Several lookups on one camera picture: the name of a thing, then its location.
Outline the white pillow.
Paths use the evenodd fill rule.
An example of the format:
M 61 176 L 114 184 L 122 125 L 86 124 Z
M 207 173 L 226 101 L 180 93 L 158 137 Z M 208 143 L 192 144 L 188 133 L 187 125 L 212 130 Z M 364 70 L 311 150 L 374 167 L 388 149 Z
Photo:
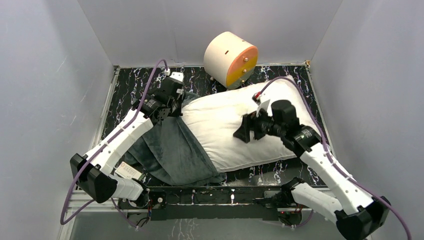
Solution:
M 295 154 L 275 136 L 244 143 L 233 136 L 242 116 L 257 110 L 254 94 L 265 89 L 263 96 L 271 102 L 288 100 L 296 108 L 301 124 L 317 130 L 301 94 L 288 80 L 278 79 L 270 86 L 265 82 L 197 98 L 183 107 L 182 120 L 220 173 L 292 159 Z

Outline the grey plush pillowcase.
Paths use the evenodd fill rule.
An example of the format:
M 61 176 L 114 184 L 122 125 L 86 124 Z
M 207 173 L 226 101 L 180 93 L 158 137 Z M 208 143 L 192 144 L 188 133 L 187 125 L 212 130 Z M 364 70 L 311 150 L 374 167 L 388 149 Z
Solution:
M 127 164 L 144 169 L 172 186 L 219 184 L 226 179 L 184 123 L 182 117 L 167 117 L 143 134 L 124 154 Z

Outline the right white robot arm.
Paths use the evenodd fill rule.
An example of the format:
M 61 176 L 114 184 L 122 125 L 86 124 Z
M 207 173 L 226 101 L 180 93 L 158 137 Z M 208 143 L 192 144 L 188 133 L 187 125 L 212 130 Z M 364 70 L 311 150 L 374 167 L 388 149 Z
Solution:
M 280 138 L 283 145 L 320 176 L 334 196 L 314 189 L 299 177 L 280 187 L 273 196 L 255 199 L 258 204 L 310 207 L 333 222 L 346 240 L 364 240 L 380 228 L 389 214 L 389 202 L 360 189 L 323 144 L 321 136 L 310 126 L 300 123 L 296 108 L 288 100 L 271 104 L 272 115 L 263 107 L 244 114 L 240 127 L 233 133 L 245 143 L 266 135 Z

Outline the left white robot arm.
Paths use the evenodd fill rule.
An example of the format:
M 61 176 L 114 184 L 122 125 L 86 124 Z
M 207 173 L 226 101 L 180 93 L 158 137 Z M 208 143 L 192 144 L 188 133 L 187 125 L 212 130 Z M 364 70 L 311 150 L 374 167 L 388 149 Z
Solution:
M 186 97 L 184 75 L 172 72 L 159 88 L 136 100 L 124 119 L 98 145 L 84 155 L 76 153 L 70 167 L 76 184 L 97 203 L 110 198 L 130 200 L 137 208 L 149 203 L 149 194 L 134 177 L 116 176 L 115 165 L 127 150 L 157 123 L 182 115 Z

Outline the white orange cylindrical drum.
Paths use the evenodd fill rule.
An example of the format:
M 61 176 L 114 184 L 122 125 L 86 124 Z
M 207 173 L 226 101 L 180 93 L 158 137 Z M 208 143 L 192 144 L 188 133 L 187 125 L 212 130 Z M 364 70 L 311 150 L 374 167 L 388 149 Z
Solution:
M 230 31 L 216 36 L 207 46 L 203 67 L 228 90 L 237 89 L 251 76 L 258 61 L 258 48 Z

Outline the white labelled power box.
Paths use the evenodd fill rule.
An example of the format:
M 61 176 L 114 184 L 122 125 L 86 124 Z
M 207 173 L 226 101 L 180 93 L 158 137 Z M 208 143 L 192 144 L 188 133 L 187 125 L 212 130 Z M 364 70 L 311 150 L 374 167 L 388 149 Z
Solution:
M 144 175 L 140 171 L 130 166 L 126 162 L 120 163 L 115 169 L 114 174 L 124 179 L 137 181 L 141 181 L 144 177 Z

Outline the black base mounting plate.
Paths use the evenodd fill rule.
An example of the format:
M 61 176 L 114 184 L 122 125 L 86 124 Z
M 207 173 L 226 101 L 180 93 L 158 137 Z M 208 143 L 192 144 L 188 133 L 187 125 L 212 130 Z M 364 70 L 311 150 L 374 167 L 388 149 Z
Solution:
M 298 223 L 305 206 L 294 203 L 280 186 L 151 187 L 153 220 L 262 219 L 293 214 Z

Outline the aluminium left frame rail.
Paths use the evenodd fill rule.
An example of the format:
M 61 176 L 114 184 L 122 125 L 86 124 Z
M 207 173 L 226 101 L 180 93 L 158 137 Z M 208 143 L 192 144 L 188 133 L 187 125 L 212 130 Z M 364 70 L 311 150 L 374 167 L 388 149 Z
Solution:
M 72 155 L 85 154 L 101 140 L 120 69 L 119 65 L 108 67 L 105 74 L 95 75 L 89 80 L 88 86 L 83 88 L 79 100 L 83 112 L 77 119 L 81 122 L 81 130 L 84 133 L 78 139 L 84 140 L 85 143 L 82 147 L 72 150 Z

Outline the aluminium front frame rail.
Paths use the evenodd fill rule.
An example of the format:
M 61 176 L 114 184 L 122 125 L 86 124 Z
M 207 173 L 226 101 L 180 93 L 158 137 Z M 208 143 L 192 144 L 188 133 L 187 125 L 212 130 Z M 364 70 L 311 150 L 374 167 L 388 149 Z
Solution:
M 350 205 L 350 202 L 337 199 L 329 189 L 311 186 L 305 190 L 297 189 L 291 196 L 284 196 L 275 187 L 151 187 L 140 206 L 135 201 L 118 197 L 103 203 L 88 200 L 88 197 L 82 190 L 73 192 L 64 211 L 112 209 L 131 213 L 165 212 L 182 218 L 197 218 L 202 214 L 211 218 L 251 218 L 265 211 L 299 213 L 313 210 L 330 215 Z

